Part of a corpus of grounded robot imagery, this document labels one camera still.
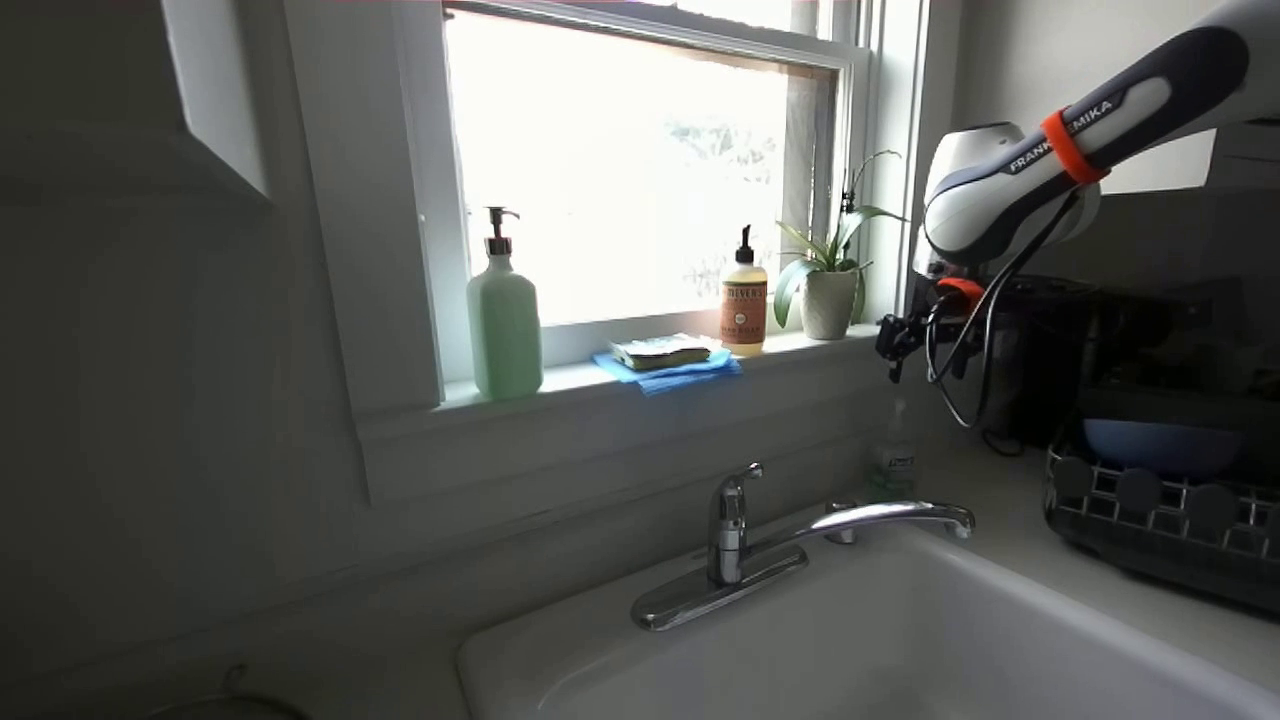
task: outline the window pane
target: window pane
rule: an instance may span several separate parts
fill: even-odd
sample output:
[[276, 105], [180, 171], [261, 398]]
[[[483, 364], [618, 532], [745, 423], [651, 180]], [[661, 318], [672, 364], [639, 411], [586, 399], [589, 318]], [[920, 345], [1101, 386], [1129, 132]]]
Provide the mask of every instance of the window pane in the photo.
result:
[[834, 42], [834, 0], [639, 0], [639, 3]]
[[545, 326], [706, 307], [745, 226], [769, 261], [828, 189], [828, 76], [473, 13], [449, 65], [473, 273], [483, 204], [515, 207]]

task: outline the bottle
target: bottle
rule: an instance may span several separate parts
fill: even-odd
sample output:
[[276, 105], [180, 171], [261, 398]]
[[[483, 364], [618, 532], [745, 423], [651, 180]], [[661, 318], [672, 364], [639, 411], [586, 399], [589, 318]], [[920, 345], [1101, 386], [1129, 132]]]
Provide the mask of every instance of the bottle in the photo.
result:
[[720, 305], [720, 345], [734, 355], [762, 355], [766, 349], [766, 307], [769, 307], [769, 273], [751, 252], [751, 226], [745, 229], [734, 273], [726, 277]]
[[545, 386], [545, 341], [535, 320], [535, 287], [514, 270], [514, 239], [504, 235], [509, 207], [487, 207], [487, 270], [473, 277], [473, 349], [479, 399], [527, 399]]

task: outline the wall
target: wall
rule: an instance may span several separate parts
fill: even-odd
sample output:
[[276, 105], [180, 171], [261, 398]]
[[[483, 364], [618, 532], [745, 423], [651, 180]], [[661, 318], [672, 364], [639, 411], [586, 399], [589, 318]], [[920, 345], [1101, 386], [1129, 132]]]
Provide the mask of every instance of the wall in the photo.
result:
[[[1043, 114], [1080, 100], [1213, 9], [1213, 0], [969, 0], [958, 124], [1036, 130]], [[1109, 196], [1093, 232], [1047, 248], [1036, 270], [1122, 287], [1235, 282], [1240, 331], [1276, 354], [1280, 329], [1267, 320], [1280, 299], [1267, 277], [1280, 264], [1276, 222], [1276, 193]]]
[[[449, 609], [437, 623], [458, 633], [697, 547], [713, 486], [758, 451], [771, 464], [762, 518], [828, 495], [870, 460], [898, 394], [877, 364], [851, 364], [864, 386], [806, 411], [745, 411], [715, 436], [373, 510], [285, 15], [282, 3], [253, 13], [272, 204], [0, 207], [5, 718], [164, 682], [202, 648], [253, 651], [253, 633], [226, 627], [272, 627], [383, 576], [417, 581]], [[627, 491], [460, 539], [493, 503], [589, 487], [600, 473]], [[647, 491], [656, 473], [685, 486]], [[493, 595], [487, 581], [468, 581], [475, 565], [541, 572]]]

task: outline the green soap bottle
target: green soap bottle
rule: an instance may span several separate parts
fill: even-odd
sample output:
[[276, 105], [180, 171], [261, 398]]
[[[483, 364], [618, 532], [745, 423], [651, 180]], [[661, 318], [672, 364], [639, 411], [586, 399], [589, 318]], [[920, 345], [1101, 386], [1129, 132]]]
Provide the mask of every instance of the green soap bottle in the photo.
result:
[[514, 270], [509, 215], [515, 211], [487, 207], [487, 270], [468, 283], [475, 386], [487, 406], [527, 399], [545, 386], [535, 287]]

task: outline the sink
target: sink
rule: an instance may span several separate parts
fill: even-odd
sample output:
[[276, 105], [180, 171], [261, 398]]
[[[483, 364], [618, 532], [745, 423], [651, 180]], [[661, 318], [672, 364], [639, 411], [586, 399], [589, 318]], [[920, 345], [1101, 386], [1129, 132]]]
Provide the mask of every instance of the sink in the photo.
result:
[[672, 560], [483, 627], [475, 720], [1276, 720], [1280, 701], [942, 535], [806, 539], [810, 565], [667, 633]]

